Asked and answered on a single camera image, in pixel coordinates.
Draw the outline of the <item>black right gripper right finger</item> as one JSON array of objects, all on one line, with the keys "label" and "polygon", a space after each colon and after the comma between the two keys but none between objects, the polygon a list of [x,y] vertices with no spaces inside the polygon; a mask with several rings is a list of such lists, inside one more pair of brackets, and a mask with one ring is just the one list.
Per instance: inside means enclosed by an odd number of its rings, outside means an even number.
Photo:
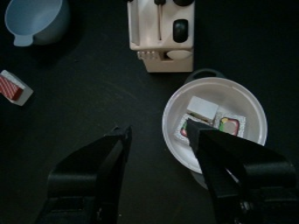
[{"label": "black right gripper right finger", "polygon": [[218,224],[299,224],[297,173],[286,157],[193,120],[187,137]]}]

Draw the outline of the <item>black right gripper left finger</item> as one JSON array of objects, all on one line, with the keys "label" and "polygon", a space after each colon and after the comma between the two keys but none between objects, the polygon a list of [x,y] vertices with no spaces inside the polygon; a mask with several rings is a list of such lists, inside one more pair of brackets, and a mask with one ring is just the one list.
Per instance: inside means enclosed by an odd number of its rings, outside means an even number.
[{"label": "black right gripper left finger", "polygon": [[118,224],[131,142],[132,128],[116,127],[56,164],[34,224]]}]

